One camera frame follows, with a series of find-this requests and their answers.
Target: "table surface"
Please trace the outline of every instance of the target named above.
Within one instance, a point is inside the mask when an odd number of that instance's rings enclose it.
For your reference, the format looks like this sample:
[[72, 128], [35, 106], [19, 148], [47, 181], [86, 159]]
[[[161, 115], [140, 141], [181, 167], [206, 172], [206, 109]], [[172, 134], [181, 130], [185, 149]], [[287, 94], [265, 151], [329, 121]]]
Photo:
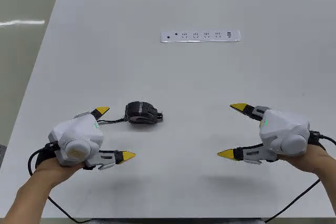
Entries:
[[[161, 44], [160, 32], [239, 29], [241, 42]], [[251, 165], [217, 152], [260, 142], [247, 102], [295, 111], [336, 136], [335, 0], [57, 0], [0, 172], [3, 217], [27, 159], [78, 112], [148, 101], [164, 122], [102, 126], [105, 150], [137, 153], [79, 171], [51, 192], [75, 217], [265, 217], [315, 176], [285, 162]], [[331, 154], [334, 148], [326, 143]], [[47, 203], [44, 217], [63, 217]], [[319, 185], [283, 217], [333, 217]]]

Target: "white power strip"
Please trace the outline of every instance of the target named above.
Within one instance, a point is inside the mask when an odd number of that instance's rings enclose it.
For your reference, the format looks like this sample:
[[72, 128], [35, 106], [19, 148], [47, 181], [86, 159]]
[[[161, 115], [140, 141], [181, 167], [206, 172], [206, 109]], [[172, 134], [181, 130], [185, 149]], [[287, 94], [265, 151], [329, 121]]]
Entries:
[[161, 42], [237, 42], [239, 30], [165, 31]]

